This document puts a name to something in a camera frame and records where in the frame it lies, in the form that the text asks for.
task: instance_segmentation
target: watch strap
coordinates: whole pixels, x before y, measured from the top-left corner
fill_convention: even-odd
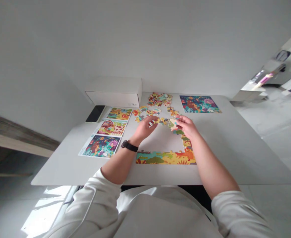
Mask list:
[[[131,151],[134,151],[134,152],[138,152],[138,149],[139,147],[136,147],[134,145],[131,145],[127,140],[125,140],[122,145],[121,145],[122,148],[127,148]]]

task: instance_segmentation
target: black phone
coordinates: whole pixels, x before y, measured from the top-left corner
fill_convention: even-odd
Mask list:
[[[86,122],[99,122],[105,108],[106,106],[102,105],[95,106],[90,115],[88,116]]]

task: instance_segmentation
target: white storage box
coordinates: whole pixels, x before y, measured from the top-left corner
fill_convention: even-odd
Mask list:
[[[85,92],[95,105],[140,107],[142,79],[98,77],[92,80]]]

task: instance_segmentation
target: white cord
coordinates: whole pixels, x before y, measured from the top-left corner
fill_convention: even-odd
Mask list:
[[[92,199],[91,199],[91,201],[90,201],[90,204],[89,204],[89,206],[88,206],[88,208],[87,208],[87,211],[86,211],[86,214],[84,215],[84,217],[83,217],[83,219],[82,219],[82,221],[81,221],[81,223],[77,226],[77,228],[67,237],[67,238],[72,238],[73,237],[73,235],[78,231],[78,229],[80,228],[80,226],[83,224],[83,222],[85,221],[85,219],[86,219],[86,217],[87,217],[87,214],[88,214],[88,212],[89,212],[89,209],[90,209],[90,207],[91,207],[91,204],[92,204],[92,202],[93,202],[93,200],[95,199],[95,196],[96,196],[96,193],[97,193],[97,190],[94,188],[94,187],[90,187],[95,193],[93,194],[93,197],[92,197]],[[67,224],[65,224],[65,225],[63,225],[63,226],[61,226],[61,227],[59,227],[57,230],[55,230],[55,232],[56,231],[58,231],[59,229],[61,229],[61,228],[63,228],[64,226],[67,226],[67,225],[69,225],[69,223],[67,223]]]
[[[91,187],[91,189],[92,189],[95,193],[93,194],[93,197],[92,197],[92,199],[91,199],[91,201],[90,201],[90,204],[89,204],[89,206],[88,206],[88,208],[87,208],[86,214],[85,214],[85,216],[83,217],[83,219],[82,219],[81,223],[79,224],[79,226],[77,226],[77,228],[76,228],[76,229],[75,229],[75,230],[70,234],[70,236],[68,236],[68,238],[72,238],[72,237],[74,236],[74,234],[79,230],[80,226],[83,224],[83,222],[85,221],[85,219],[86,219],[86,217],[87,217],[87,215],[88,215],[88,212],[89,212],[89,210],[90,210],[91,204],[92,204],[93,200],[95,199],[95,196],[96,196],[96,193],[97,193],[97,190],[96,190],[94,187]]]

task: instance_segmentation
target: sunlight on floor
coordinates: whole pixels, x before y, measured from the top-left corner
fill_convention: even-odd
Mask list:
[[[44,194],[55,195],[59,199],[40,199],[25,221],[21,231],[27,238],[37,237],[47,232],[53,225],[61,206],[71,186],[59,186],[53,189],[46,188]]]

